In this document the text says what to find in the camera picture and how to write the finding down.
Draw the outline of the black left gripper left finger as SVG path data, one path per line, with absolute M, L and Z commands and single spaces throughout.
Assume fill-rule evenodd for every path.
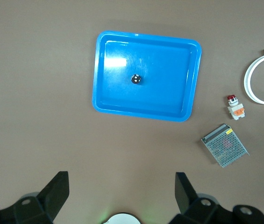
M 36 196 L 26 196 L 0 209 L 0 224 L 52 224 L 69 193 L 69 174 L 60 171 Z

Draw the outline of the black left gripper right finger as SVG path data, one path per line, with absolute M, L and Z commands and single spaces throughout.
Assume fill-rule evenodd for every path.
M 198 196 L 184 172 L 175 174 L 175 198 L 180 213 L 171 224 L 264 224 L 263 212 L 253 206 L 236 205 L 229 211 Z

